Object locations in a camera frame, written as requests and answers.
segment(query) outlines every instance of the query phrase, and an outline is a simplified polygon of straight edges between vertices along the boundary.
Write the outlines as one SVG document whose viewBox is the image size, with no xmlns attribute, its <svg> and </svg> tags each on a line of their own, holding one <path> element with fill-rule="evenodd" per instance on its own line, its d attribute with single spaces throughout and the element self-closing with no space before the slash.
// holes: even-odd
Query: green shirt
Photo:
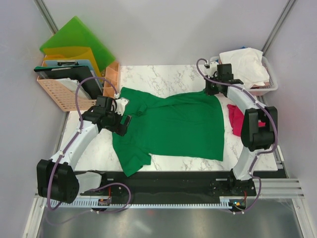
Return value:
<svg viewBox="0 0 317 238">
<path fill-rule="evenodd" d="M 217 97 L 202 91 L 164 99 L 129 88 L 120 96 L 129 100 L 124 114 L 132 119 L 124 136 L 112 134 L 113 148 L 127 176 L 150 165 L 150 154 L 222 161 L 224 124 Z"/>
</svg>

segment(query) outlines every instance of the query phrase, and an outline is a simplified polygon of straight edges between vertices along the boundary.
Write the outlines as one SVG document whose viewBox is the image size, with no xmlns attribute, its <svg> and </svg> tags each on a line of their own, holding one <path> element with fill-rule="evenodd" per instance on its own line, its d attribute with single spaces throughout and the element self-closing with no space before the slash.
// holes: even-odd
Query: marble surface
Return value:
<svg viewBox="0 0 317 238">
<path fill-rule="evenodd" d="M 149 65 L 121 67 L 121 87 L 149 92 L 158 97 L 201 91 L 204 80 L 194 65 Z M 232 134 L 227 104 L 233 104 L 224 96 L 217 96 L 224 116 L 223 161 L 190 157 L 171 157 L 152 155 L 151 165 L 143 166 L 140 171 L 228 171 L 235 166 L 242 151 L 240 137 Z M 62 144 L 74 132 L 78 123 L 77 112 L 70 112 Z M 76 166 L 77 171 L 101 170 L 122 171 L 118 157 L 112 147 L 112 134 L 102 130 L 88 145 Z M 273 154 L 260 155 L 255 166 L 258 171 L 276 171 Z"/>
</svg>

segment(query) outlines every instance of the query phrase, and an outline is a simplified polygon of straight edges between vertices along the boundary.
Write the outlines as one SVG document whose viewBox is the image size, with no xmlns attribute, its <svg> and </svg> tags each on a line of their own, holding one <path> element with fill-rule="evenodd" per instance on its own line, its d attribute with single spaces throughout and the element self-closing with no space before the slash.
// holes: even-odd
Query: white wall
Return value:
<svg viewBox="0 0 317 238">
<path fill-rule="evenodd" d="M 40 45 L 51 35 L 32 0 L 0 7 L 0 237 L 22 237 L 36 165 L 52 154 L 63 113 L 37 84 Z"/>
<path fill-rule="evenodd" d="M 300 179 L 317 221 L 317 1 L 295 4 L 266 57 L 279 89 L 267 96 L 278 109 L 286 168 Z"/>
<path fill-rule="evenodd" d="M 77 15 L 122 65 L 195 64 L 262 49 L 287 0 L 44 0 L 61 28 Z"/>
</svg>

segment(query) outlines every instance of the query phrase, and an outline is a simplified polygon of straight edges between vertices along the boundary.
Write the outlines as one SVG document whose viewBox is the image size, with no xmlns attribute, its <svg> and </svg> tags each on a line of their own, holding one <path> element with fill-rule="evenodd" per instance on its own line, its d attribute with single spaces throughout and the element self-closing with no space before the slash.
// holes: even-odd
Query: gray floor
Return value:
<svg viewBox="0 0 317 238">
<path fill-rule="evenodd" d="M 83 209 L 48 213 L 61 222 Z M 88 213 L 62 226 L 42 222 L 45 238 L 302 238 L 291 200 L 260 200 L 245 215 L 213 209 L 128 209 L 117 214 Z"/>
</svg>

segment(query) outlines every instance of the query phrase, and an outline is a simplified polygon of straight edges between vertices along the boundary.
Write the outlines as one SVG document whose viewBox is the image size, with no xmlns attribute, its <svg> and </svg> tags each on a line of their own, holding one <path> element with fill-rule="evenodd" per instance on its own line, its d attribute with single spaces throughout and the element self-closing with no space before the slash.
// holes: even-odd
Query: yellow folder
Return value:
<svg viewBox="0 0 317 238">
<path fill-rule="evenodd" d="M 101 77 L 94 54 L 89 47 L 69 46 L 43 49 L 44 60 L 89 60 L 96 76 Z"/>
</svg>

